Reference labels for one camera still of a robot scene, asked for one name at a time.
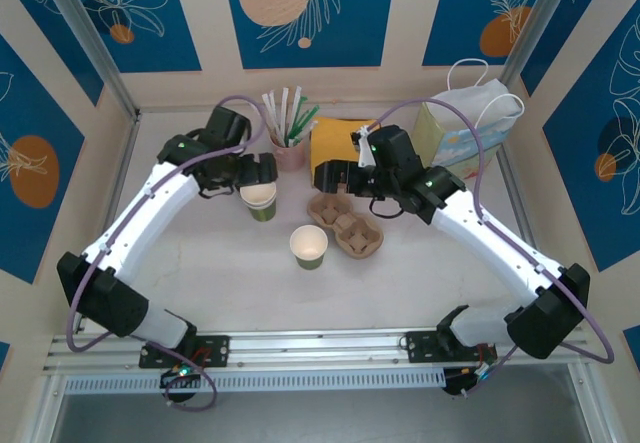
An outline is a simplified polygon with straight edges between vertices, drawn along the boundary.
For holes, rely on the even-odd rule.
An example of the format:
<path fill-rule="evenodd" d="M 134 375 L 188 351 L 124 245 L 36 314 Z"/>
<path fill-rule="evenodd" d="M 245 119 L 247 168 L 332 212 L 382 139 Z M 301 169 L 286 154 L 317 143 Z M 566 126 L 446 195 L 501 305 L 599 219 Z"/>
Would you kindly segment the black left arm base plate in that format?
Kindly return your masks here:
<path fill-rule="evenodd" d="M 227 335 L 189 337 L 173 351 L 203 368 L 223 368 L 227 365 L 230 337 Z M 143 369 L 169 369 L 181 361 L 150 344 L 140 352 L 138 366 Z"/>

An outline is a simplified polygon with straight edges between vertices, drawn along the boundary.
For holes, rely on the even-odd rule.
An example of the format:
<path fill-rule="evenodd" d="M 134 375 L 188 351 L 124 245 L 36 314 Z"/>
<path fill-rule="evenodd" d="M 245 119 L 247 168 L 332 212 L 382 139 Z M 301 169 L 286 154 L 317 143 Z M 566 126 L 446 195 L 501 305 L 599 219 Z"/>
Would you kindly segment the pink straw holder cup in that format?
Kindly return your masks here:
<path fill-rule="evenodd" d="M 293 147 L 281 146 L 275 137 L 271 137 L 270 141 L 279 172 L 294 172 L 304 166 L 306 161 L 306 143 L 304 141 Z"/>

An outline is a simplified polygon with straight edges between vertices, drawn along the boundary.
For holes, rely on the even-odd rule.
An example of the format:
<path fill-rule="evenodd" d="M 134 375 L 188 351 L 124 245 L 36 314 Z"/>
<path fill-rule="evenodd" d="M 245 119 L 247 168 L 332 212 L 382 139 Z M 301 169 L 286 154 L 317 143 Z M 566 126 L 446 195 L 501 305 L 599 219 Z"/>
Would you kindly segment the yellow paper napkin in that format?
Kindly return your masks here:
<path fill-rule="evenodd" d="M 359 153 L 355 149 L 351 134 L 362 126 L 369 126 L 373 120 L 344 120 L 317 117 L 310 137 L 310 171 L 314 179 L 316 167 L 330 160 L 358 162 Z"/>

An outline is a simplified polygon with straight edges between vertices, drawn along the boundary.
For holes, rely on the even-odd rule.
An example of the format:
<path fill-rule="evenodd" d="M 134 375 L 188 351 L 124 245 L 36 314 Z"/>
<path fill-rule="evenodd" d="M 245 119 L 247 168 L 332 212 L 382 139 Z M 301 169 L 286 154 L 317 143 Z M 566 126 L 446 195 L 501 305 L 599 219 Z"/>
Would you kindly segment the aluminium frame side rail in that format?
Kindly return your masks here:
<path fill-rule="evenodd" d="M 129 133 L 126 138 L 124 150 L 120 157 L 116 177 L 109 194 L 108 205 L 106 208 L 106 214 L 100 227 L 100 234 L 107 230 L 116 219 L 117 208 L 121 198 L 121 194 L 124 188 L 126 176 L 128 173 L 130 161 L 134 151 L 136 139 L 139 133 L 140 121 L 142 113 L 138 110 L 132 121 Z"/>
<path fill-rule="evenodd" d="M 524 202 L 519 192 L 515 173 L 511 167 L 504 146 L 501 146 L 497 151 L 497 160 L 504 183 L 506 185 L 506 190 L 511 202 L 511 206 L 514 211 L 519 233 L 525 242 L 535 243 L 533 233 L 531 231 L 531 226 L 526 214 Z"/>

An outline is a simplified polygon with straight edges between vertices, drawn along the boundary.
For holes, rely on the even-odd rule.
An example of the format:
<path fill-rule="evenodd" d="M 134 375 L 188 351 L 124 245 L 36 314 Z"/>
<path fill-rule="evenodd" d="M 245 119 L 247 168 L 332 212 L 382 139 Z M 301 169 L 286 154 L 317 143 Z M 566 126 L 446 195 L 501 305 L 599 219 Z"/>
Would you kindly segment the aluminium frame post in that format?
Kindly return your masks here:
<path fill-rule="evenodd" d="M 583 0 L 536 0 L 499 80 L 533 95 L 585 11 Z"/>
<path fill-rule="evenodd" d="M 135 103 L 120 72 L 93 24 L 81 0 L 53 0 L 67 26 L 82 47 L 92 66 L 111 91 L 125 114 L 134 121 L 139 116 Z"/>

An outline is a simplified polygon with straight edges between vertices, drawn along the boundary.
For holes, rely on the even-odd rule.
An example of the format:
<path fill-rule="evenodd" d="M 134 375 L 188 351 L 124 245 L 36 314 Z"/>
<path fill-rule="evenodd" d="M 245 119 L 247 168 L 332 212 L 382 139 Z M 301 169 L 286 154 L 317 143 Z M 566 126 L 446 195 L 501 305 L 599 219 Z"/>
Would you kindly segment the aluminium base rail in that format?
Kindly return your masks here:
<path fill-rule="evenodd" d="M 407 367 L 402 338 L 409 330 L 230 332 L 227 369 L 310 370 Z M 68 349 L 56 336 L 43 370 L 48 374 L 138 372 L 143 343 L 109 337 L 86 352 Z"/>

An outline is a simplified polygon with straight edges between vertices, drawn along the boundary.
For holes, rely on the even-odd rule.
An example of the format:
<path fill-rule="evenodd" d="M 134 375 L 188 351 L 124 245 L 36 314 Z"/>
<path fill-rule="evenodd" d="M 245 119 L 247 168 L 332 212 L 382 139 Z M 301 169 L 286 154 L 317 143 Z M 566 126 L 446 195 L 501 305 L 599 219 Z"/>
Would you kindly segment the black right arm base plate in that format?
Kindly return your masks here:
<path fill-rule="evenodd" d="M 404 339 L 411 363 L 492 364 L 498 357 L 494 346 L 465 346 L 449 331 L 410 331 L 405 334 Z"/>

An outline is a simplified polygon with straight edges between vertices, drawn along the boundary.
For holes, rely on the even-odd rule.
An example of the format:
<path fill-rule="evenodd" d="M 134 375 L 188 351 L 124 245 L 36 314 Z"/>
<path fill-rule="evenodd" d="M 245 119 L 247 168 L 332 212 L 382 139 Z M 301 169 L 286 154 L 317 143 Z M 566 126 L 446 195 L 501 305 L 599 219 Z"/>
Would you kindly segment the printed paper gift bag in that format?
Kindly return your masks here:
<path fill-rule="evenodd" d="M 523 100 L 509 92 L 498 79 L 489 79 L 488 63 L 479 58 L 464 58 L 454 63 L 480 63 L 484 70 L 477 81 L 466 87 L 455 87 L 447 74 L 447 89 L 435 96 L 459 110 L 480 138 L 484 158 L 467 125 L 451 110 L 434 103 L 421 105 L 410 138 L 425 166 L 443 166 L 461 179 L 475 177 L 503 144 L 517 119 L 525 111 Z"/>

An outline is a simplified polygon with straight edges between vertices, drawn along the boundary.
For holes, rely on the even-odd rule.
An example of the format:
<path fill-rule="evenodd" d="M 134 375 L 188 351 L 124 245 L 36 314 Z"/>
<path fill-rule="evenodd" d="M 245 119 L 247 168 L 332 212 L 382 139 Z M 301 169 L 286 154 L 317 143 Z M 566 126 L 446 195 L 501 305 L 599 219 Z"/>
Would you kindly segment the brown pulp cup carrier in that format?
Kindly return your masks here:
<path fill-rule="evenodd" d="M 321 228 L 333 233 L 337 245 L 353 259 L 365 259 L 383 244 L 382 229 L 368 216 L 354 210 L 341 194 L 318 193 L 307 204 L 307 213 Z"/>

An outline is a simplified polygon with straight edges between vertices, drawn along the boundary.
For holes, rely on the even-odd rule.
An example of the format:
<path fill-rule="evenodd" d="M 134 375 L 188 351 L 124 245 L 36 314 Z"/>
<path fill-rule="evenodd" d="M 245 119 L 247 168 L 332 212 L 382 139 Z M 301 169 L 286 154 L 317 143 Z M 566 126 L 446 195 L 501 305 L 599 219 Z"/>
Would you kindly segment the small controller circuit board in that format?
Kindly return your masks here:
<path fill-rule="evenodd" d="M 467 397 L 496 366 L 496 363 L 482 363 L 478 367 L 445 368 L 443 390 L 451 396 Z"/>
<path fill-rule="evenodd" d="M 196 388 L 201 376 L 187 365 L 174 366 L 160 376 L 161 389 L 190 389 Z"/>

